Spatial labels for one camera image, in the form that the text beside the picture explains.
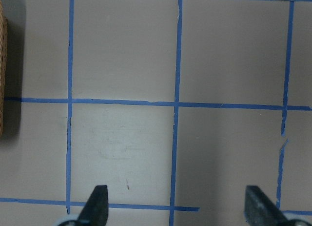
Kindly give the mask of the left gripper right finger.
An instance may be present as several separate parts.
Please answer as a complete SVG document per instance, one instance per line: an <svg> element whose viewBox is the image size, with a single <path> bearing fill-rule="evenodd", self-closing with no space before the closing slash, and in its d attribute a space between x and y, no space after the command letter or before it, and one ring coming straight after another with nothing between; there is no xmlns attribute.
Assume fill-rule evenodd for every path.
<svg viewBox="0 0 312 226"><path fill-rule="evenodd" d="M245 189L245 219L250 226L292 226L292 220L256 185Z"/></svg>

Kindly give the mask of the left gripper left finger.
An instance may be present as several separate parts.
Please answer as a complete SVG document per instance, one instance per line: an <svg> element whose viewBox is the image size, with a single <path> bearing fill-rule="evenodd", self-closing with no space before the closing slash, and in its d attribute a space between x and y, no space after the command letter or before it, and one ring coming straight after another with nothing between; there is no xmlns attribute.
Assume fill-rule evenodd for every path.
<svg viewBox="0 0 312 226"><path fill-rule="evenodd" d="M108 187L97 185L77 218L78 226L105 226L108 221Z"/></svg>

